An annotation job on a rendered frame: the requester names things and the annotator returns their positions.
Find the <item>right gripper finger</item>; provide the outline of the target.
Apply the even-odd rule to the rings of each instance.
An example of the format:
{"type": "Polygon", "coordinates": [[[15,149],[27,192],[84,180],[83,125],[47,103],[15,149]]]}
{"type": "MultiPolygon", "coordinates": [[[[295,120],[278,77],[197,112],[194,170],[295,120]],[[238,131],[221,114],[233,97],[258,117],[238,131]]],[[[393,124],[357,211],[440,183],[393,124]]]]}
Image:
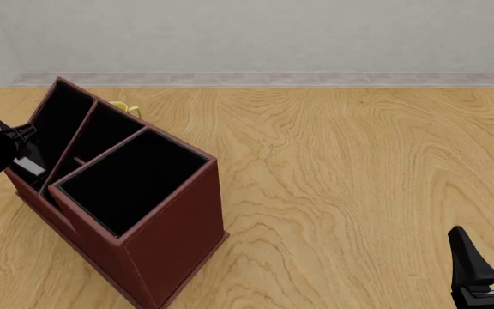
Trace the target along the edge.
{"type": "Polygon", "coordinates": [[[454,226],[448,232],[452,254],[452,288],[483,287],[494,284],[494,269],[475,248],[467,232],[454,226]]]}

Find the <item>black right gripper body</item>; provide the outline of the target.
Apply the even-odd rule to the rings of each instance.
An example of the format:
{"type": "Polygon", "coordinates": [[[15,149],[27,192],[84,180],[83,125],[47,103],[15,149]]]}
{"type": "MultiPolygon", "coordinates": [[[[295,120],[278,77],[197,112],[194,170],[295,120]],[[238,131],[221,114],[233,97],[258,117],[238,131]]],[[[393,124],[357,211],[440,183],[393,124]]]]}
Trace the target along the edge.
{"type": "Polygon", "coordinates": [[[494,309],[494,289],[457,288],[451,293],[456,309],[494,309]]]}

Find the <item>red-brown desk caddy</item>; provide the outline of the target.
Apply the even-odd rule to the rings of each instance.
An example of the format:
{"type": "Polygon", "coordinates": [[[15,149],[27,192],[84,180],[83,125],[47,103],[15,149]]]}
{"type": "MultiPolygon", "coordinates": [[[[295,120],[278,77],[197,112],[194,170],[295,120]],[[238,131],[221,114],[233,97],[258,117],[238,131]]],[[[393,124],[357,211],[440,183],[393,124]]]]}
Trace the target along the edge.
{"type": "Polygon", "coordinates": [[[30,118],[17,195],[135,309],[166,309],[219,248],[217,160],[58,78],[30,118]]]}

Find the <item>small yellow object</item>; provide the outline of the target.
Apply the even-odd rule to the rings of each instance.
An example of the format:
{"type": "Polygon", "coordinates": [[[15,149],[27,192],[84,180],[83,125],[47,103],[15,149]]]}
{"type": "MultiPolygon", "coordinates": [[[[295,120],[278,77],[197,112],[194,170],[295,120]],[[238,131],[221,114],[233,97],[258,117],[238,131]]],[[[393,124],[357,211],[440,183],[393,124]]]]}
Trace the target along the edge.
{"type": "Polygon", "coordinates": [[[122,110],[123,112],[136,113],[136,116],[138,118],[142,118],[142,113],[139,106],[129,106],[119,101],[113,101],[110,102],[110,104],[118,108],[119,110],[122,110]]]}

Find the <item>small grey flat plate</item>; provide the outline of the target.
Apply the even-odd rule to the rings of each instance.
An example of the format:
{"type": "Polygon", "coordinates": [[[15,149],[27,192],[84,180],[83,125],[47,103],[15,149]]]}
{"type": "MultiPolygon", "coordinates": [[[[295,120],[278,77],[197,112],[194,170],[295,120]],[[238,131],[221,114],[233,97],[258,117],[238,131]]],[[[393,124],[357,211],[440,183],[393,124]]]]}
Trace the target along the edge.
{"type": "Polygon", "coordinates": [[[43,161],[36,161],[29,158],[28,156],[23,156],[21,158],[13,159],[13,163],[18,167],[25,169],[30,174],[34,176],[40,176],[46,172],[45,164],[43,161]]]}

